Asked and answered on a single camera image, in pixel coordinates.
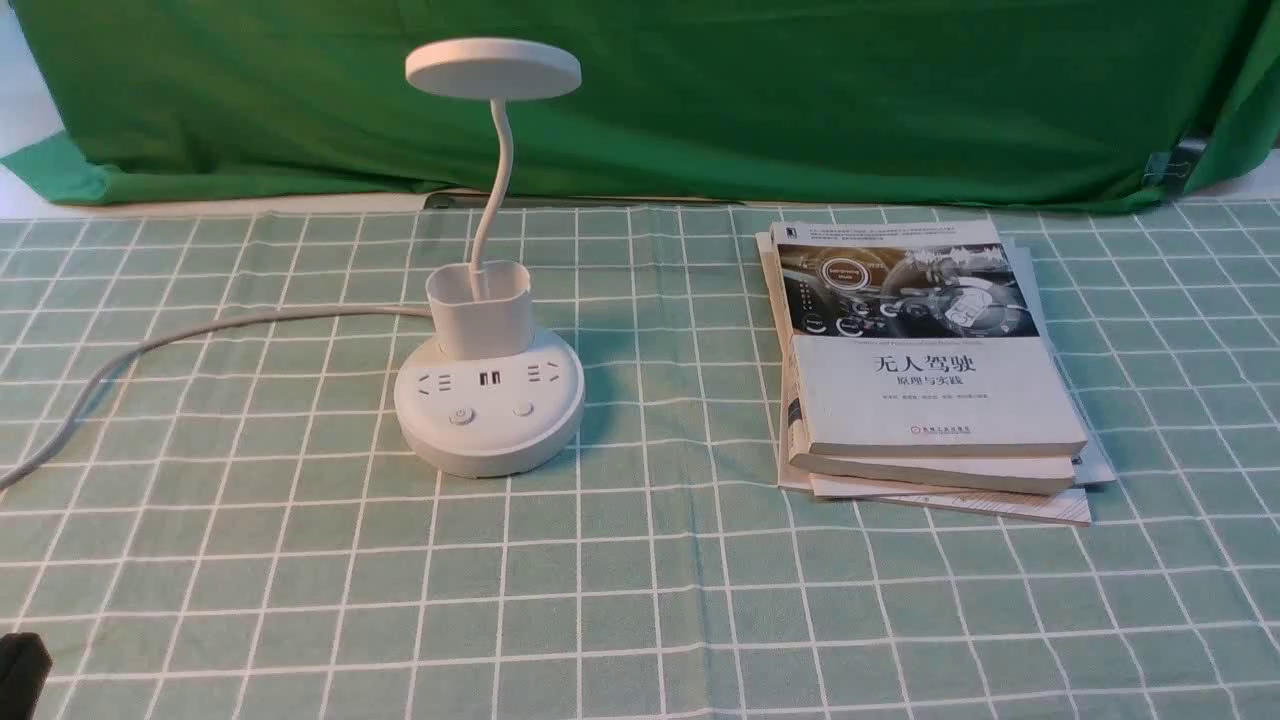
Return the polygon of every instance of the book title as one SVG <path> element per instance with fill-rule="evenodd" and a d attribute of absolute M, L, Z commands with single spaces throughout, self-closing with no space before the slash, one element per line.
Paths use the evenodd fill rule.
<path fill-rule="evenodd" d="M 876 372 L 897 377 L 900 386 L 961 386 L 964 374 L 973 373 L 973 357 L 968 355 L 881 355 L 876 359 Z"/>

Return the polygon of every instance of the green checkered tablecloth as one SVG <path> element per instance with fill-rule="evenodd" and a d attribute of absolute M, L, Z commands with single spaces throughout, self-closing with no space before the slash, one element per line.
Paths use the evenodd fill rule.
<path fill-rule="evenodd" d="M 913 208 L 527 210 L 493 256 L 581 354 L 577 441 L 440 477 L 389 382 L 430 331 L 308 320 L 145 357 L 0 496 L 41 719 L 1238 719 L 1280 712 L 1280 213 L 995 214 L 1123 479 L 1038 527 L 773 487 L 751 233 Z M 466 211 L 0 222 L 0 464 L 148 334 L 419 302 Z"/>

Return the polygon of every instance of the white cable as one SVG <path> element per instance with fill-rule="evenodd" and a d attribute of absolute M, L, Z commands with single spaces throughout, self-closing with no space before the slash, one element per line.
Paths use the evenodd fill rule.
<path fill-rule="evenodd" d="M 498 174 L 493 178 L 493 192 L 485 202 L 484 214 L 480 215 L 480 225 L 476 227 L 476 237 L 471 241 L 471 299 L 485 300 L 489 297 L 488 283 L 484 278 L 484 243 L 489 240 L 489 225 L 498 215 L 498 208 L 507 197 L 507 183 L 511 181 L 511 165 L 516 161 L 516 146 L 511 141 L 511 124 L 507 122 L 507 104 L 502 100 L 490 100 L 489 109 L 493 113 L 493 127 L 498 129 Z"/>
<path fill-rule="evenodd" d="M 84 380 L 84 387 L 81 388 L 79 395 L 76 396 L 76 401 L 72 402 L 72 409 L 67 413 L 61 424 L 58 425 L 52 437 L 50 437 L 49 441 L 45 442 L 45 445 L 42 445 L 31 457 L 23 460 L 4 475 L 0 475 L 0 491 L 12 487 L 18 480 L 38 470 L 41 465 L 49 462 L 50 459 L 58 455 L 63 446 L 67 445 L 67 441 L 76 434 L 76 429 L 79 427 L 82 420 L 81 414 L 84 413 L 92 402 L 99 386 L 101 386 L 106 378 L 127 368 L 129 363 L 133 363 L 146 352 L 178 342 L 179 340 L 187 340 L 188 337 L 225 331 L 229 328 L 242 328 L 244 325 L 257 325 L 262 323 L 282 323 L 287 320 L 310 320 L 314 318 L 338 318 L 342 315 L 408 315 L 412 318 L 430 318 L 431 311 L 426 307 L 408 307 L 399 305 L 319 305 L 315 307 L 303 307 L 297 310 L 250 313 L 247 315 L 214 320 L 211 323 L 204 323 L 187 329 L 177 331 L 170 334 L 145 340 L 104 363 L 101 368 Z"/>

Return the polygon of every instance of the green fabric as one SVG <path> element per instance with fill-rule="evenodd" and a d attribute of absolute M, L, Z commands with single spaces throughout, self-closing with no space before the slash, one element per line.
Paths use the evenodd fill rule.
<path fill-rule="evenodd" d="M 1280 129 L 1272 0 L 15 0 L 68 135 L 6 160 L 56 202 L 486 187 L 480 102 L 402 78 L 465 35 L 573 51 L 512 109 L 526 195 L 1132 209 Z"/>

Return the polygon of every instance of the power button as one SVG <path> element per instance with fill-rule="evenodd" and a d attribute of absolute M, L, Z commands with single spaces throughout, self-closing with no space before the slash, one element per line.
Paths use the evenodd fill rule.
<path fill-rule="evenodd" d="M 475 420 L 476 411 L 470 407 L 458 407 L 449 414 L 449 421 L 454 425 L 466 425 L 471 420 Z"/>

